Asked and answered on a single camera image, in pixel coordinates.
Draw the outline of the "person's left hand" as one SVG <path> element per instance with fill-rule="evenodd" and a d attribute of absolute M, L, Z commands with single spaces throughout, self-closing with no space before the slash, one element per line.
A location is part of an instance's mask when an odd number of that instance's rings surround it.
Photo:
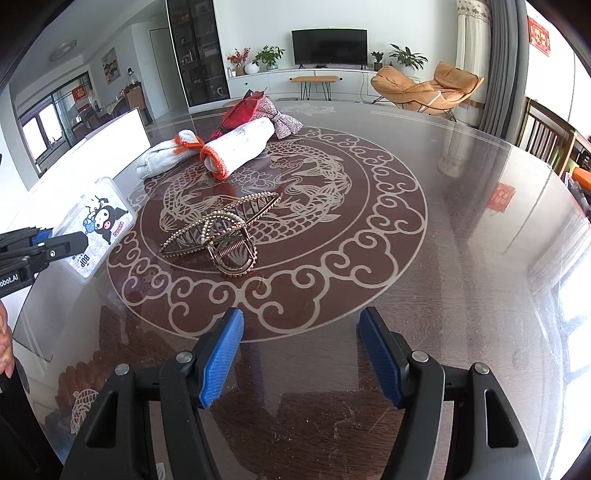
<path fill-rule="evenodd" d="M 7 310 L 3 302 L 0 302 L 0 373 L 11 378 L 14 369 L 12 331 L 8 325 Z"/>

